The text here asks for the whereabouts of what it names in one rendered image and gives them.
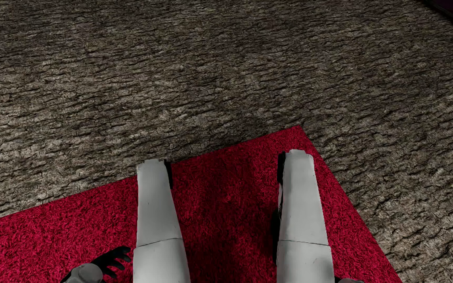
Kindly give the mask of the white robot leg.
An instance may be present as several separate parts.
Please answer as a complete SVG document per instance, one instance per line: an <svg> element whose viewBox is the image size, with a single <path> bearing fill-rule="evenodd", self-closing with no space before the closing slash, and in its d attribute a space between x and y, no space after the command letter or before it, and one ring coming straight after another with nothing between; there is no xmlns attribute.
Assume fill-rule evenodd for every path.
<svg viewBox="0 0 453 283"><path fill-rule="evenodd" d="M277 283L335 283L314 159L304 150L283 154L279 182Z"/></svg>
<svg viewBox="0 0 453 283"><path fill-rule="evenodd" d="M136 167L137 231L133 283L191 283L184 240L171 192L170 164L159 159Z"/></svg>

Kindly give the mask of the white robot left leg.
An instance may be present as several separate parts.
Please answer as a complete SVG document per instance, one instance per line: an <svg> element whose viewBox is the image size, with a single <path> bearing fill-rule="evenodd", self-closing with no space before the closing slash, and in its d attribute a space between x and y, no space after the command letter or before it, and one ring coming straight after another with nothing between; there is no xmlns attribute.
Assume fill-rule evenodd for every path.
<svg viewBox="0 0 453 283"><path fill-rule="evenodd" d="M191 283L184 240L171 192L170 164L159 159L136 167L137 231L133 283Z"/></svg>

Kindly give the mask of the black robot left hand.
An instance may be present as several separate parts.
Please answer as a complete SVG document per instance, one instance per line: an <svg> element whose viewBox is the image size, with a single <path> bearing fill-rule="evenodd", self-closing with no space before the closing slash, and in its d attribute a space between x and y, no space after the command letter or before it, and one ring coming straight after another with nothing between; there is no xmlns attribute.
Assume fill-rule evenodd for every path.
<svg viewBox="0 0 453 283"><path fill-rule="evenodd" d="M116 279L117 274L114 271L112 271L109 267L116 267L122 271L125 270L123 264L118 260L131 262L131 258L128 255L130 251L131 251L130 247L119 246L98 256L97 258L93 259L90 263L100 268L103 275L107 275L112 279Z"/></svg>

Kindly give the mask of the white robot right leg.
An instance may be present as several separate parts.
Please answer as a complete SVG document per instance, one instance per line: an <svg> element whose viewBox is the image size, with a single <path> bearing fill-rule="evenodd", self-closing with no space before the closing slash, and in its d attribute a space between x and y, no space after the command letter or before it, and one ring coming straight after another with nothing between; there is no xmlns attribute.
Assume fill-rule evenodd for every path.
<svg viewBox="0 0 453 283"><path fill-rule="evenodd" d="M304 150L283 154L279 182L277 283L335 283L314 159Z"/></svg>

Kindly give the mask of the red shaggy rug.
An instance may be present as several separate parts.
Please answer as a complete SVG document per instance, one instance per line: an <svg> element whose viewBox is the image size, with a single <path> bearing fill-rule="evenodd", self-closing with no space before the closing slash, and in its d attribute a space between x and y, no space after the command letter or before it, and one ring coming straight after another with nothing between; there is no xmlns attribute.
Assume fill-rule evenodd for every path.
<svg viewBox="0 0 453 283"><path fill-rule="evenodd" d="M299 126L172 165L192 283L276 283L277 155L290 149L314 158L336 275L402 283ZM0 283L59 283L112 248L134 248L136 209L130 177L0 218Z"/></svg>

